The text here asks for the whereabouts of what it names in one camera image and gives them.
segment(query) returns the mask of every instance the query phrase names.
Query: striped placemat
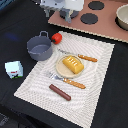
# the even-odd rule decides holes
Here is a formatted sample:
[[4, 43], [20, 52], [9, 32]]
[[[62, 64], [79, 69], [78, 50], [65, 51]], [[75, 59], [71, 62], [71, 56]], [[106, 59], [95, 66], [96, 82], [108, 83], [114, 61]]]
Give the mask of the striped placemat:
[[[89, 128], [114, 45], [63, 31], [59, 33], [62, 34], [63, 39], [60, 44], [53, 44], [53, 55], [46, 61], [37, 62], [14, 95], [83, 128]], [[84, 84], [86, 89], [79, 89], [45, 76], [46, 70], [57, 74], [55, 63], [63, 55], [58, 49], [98, 59], [96, 63], [83, 60], [84, 71], [79, 77], [73, 79]], [[72, 97], [71, 101], [66, 101], [51, 91], [50, 84], [54, 84], [68, 93]]]

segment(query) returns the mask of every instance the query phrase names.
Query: red tomato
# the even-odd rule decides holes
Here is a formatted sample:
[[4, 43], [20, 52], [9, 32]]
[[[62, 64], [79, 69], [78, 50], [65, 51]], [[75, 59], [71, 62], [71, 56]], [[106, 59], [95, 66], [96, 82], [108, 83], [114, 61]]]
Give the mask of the red tomato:
[[59, 44], [62, 40], [62, 35], [60, 33], [56, 33], [52, 36], [51, 40], [54, 44]]

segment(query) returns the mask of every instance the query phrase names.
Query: wooden fork handle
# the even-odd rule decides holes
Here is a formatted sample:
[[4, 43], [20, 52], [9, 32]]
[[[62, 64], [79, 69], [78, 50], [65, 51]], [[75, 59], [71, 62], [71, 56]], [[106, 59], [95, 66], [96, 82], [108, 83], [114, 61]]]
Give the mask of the wooden fork handle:
[[64, 78], [64, 82], [68, 83], [68, 84], [71, 84], [71, 85], [74, 85], [74, 86], [76, 86], [78, 88], [85, 89], [85, 86], [83, 84], [77, 83], [75, 81], [72, 81], [72, 80]]
[[80, 55], [80, 54], [78, 54], [78, 57], [81, 58], [81, 59], [92, 61], [92, 62], [97, 62], [97, 59], [92, 58], [92, 57], [87, 57], [87, 56], [83, 56], [83, 55]]

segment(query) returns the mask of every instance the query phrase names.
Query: white cube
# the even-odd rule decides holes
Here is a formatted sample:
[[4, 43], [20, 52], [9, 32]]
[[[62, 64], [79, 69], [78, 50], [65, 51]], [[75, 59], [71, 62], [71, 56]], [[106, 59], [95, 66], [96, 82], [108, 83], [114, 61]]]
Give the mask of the white cube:
[[23, 67], [20, 61], [5, 63], [5, 69], [11, 79], [23, 76]]

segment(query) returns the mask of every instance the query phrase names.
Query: black table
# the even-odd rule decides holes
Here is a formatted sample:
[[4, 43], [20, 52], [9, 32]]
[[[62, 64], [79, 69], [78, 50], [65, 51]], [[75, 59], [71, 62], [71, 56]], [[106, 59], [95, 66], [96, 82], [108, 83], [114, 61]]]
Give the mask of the black table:
[[[115, 44], [105, 76], [91, 128], [128, 127], [128, 44], [48, 24], [45, 12], [30, 0], [17, 0], [0, 12], [0, 105], [29, 115], [53, 128], [80, 128], [79, 126], [26, 101], [14, 97], [37, 63], [27, 52], [26, 42], [40, 31], [49, 38], [58, 31]], [[24, 76], [10, 79], [5, 63], [20, 61]]]

